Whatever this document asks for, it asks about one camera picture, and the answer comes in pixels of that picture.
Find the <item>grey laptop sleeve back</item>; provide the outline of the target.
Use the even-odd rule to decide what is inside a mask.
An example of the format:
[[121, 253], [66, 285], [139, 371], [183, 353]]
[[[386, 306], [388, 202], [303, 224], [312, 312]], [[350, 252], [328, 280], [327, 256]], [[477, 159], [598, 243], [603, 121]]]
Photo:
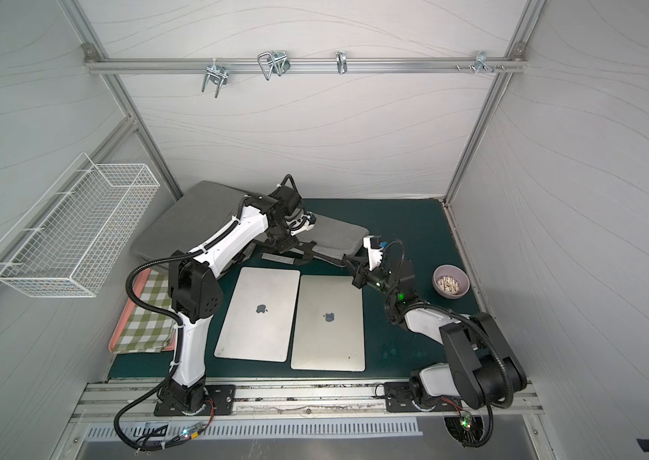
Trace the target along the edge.
[[286, 252], [278, 252], [266, 242], [266, 235], [259, 235], [253, 242], [262, 248], [261, 257], [270, 262], [289, 266], [304, 266], [314, 260], [343, 268], [343, 257], [354, 257], [363, 247], [364, 238], [370, 233], [365, 227], [315, 215], [316, 224], [310, 230], [297, 235], [299, 244]]

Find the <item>grey laptop sleeve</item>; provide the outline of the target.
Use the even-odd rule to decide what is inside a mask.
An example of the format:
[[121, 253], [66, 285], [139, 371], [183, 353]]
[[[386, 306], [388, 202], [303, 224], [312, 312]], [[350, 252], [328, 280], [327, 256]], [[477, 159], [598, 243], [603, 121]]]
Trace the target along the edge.
[[310, 230], [297, 235], [299, 244], [286, 252], [278, 252], [266, 242], [266, 235], [259, 235], [253, 242], [262, 248], [261, 257], [270, 262], [289, 266], [304, 266], [314, 260], [343, 268], [343, 257], [354, 257], [363, 247], [364, 238], [370, 233], [365, 227], [315, 215], [316, 224]]
[[131, 253], [149, 262], [190, 251], [232, 221], [245, 195], [226, 185], [199, 182], [132, 242]]

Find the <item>silver laptop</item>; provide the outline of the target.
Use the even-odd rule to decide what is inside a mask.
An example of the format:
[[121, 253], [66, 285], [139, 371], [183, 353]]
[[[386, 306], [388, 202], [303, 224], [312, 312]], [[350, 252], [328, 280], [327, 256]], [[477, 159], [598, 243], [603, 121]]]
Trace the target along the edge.
[[285, 362], [301, 273], [242, 268], [214, 356], [228, 360]]
[[301, 277], [291, 368], [366, 370], [363, 294], [349, 277]]

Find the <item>grey laptop sleeve front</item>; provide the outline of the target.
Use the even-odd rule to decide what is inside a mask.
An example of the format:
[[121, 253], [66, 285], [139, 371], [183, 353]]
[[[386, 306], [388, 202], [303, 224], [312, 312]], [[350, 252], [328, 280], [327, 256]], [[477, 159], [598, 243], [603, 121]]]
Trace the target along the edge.
[[131, 253], [149, 262], [190, 251], [232, 221], [245, 195], [226, 185], [199, 182], [132, 242]]

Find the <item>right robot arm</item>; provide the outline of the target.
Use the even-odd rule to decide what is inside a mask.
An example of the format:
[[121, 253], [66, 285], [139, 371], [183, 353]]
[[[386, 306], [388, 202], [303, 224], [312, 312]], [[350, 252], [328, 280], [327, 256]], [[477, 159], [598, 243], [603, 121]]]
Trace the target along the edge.
[[437, 306], [414, 288], [411, 262], [393, 264], [385, 249], [366, 257], [343, 256], [358, 289], [369, 286], [384, 295], [389, 323], [424, 335], [443, 347], [445, 361], [412, 373], [412, 402], [424, 409], [442, 397], [458, 399], [473, 409], [509, 408], [514, 394], [527, 386], [497, 323], [488, 314], [464, 315]]

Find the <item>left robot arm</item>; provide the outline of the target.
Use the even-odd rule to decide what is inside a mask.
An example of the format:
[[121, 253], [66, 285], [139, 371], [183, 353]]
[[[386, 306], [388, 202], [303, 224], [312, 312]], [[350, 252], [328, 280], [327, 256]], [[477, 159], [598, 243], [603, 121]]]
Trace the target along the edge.
[[[129, 437], [120, 419], [130, 409], [153, 395], [160, 396], [183, 414], [197, 415], [213, 410], [214, 402], [205, 387], [205, 347], [209, 325], [219, 310], [223, 291], [219, 285], [223, 271], [258, 236], [282, 253], [299, 246], [297, 235], [312, 229], [317, 218], [305, 208], [293, 176], [287, 174], [268, 195], [245, 195], [230, 220], [209, 239], [188, 252], [153, 260], [134, 268], [125, 281], [125, 291], [138, 308], [170, 318], [175, 325], [176, 345], [169, 371], [155, 387], [121, 408], [113, 418], [118, 438], [135, 452], [157, 452], [183, 444], [206, 431], [210, 423], [194, 425], [169, 441], [151, 444], [158, 429], [137, 439]], [[140, 299], [135, 293], [136, 278], [152, 266], [168, 266], [169, 310]]]

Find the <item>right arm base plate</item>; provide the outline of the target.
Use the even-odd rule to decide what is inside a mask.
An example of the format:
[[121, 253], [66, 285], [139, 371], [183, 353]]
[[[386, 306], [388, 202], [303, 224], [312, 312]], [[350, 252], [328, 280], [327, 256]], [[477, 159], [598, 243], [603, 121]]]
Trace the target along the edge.
[[463, 410], [462, 401], [455, 397], [433, 397], [426, 393], [414, 393], [414, 387], [406, 381], [378, 383], [374, 397], [385, 401], [389, 413], [458, 413]]

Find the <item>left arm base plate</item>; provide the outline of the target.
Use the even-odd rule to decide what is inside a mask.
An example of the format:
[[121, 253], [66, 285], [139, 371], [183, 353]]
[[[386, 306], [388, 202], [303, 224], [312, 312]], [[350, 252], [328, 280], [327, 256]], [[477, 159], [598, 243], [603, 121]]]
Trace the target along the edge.
[[202, 396], [194, 396], [191, 408], [178, 402], [167, 389], [161, 389], [153, 415], [155, 417], [228, 416], [232, 414], [235, 386], [209, 385]]

